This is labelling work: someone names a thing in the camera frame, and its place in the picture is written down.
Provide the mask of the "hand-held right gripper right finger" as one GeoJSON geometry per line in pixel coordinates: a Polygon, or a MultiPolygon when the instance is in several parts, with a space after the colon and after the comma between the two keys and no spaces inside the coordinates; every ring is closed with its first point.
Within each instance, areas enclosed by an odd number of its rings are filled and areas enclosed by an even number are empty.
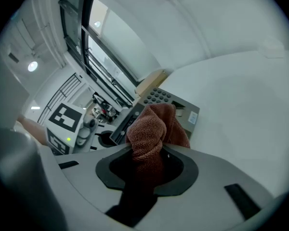
{"type": "Polygon", "coordinates": [[[174,145],[166,148],[192,159],[198,177],[183,194],[158,198],[138,228],[256,228],[277,209],[279,198],[228,161],[174,145]],[[238,184],[260,208],[248,220],[225,189],[233,184],[238,184]]]}

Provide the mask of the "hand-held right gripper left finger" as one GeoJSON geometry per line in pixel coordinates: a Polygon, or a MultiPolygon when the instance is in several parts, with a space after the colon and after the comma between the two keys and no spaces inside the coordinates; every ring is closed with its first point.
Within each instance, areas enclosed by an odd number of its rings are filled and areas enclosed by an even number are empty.
{"type": "Polygon", "coordinates": [[[97,151],[56,156],[64,176],[90,204],[105,213],[119,204],[125,187],[124,174],[131,167],[129,144],[97,151]]]}

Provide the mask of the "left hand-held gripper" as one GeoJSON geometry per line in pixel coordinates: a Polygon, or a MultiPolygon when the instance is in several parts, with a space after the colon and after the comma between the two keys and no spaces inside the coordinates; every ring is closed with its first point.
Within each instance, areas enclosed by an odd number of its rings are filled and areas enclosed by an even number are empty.
{"type": "Polygon", "coordinates": [[[45,122],[47,145],[54,155],[87,153],[114,147],[112,131],[95,133],[99,121],[83,108],[62,102],[45,122]]]}

